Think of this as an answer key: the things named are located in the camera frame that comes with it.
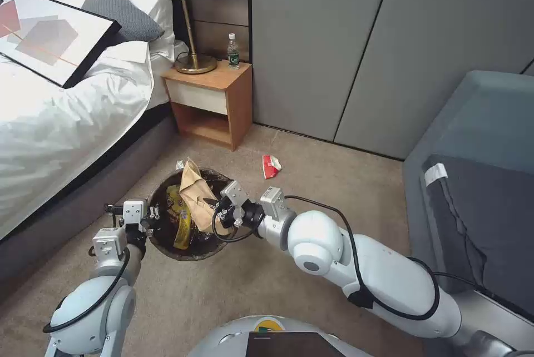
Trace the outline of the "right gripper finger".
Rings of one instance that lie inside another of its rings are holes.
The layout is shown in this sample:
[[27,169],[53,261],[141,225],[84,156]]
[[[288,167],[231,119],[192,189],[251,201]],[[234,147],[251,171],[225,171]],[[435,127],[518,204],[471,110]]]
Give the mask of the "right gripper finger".
[[233,216],[234,205],[227,196],[223,196],[219,200],[204,197],[203,200],[215,211],[216,216]]
[[219,212],[219,220],[225,229],[240,227],[243,223],[243,209],[223,209]]

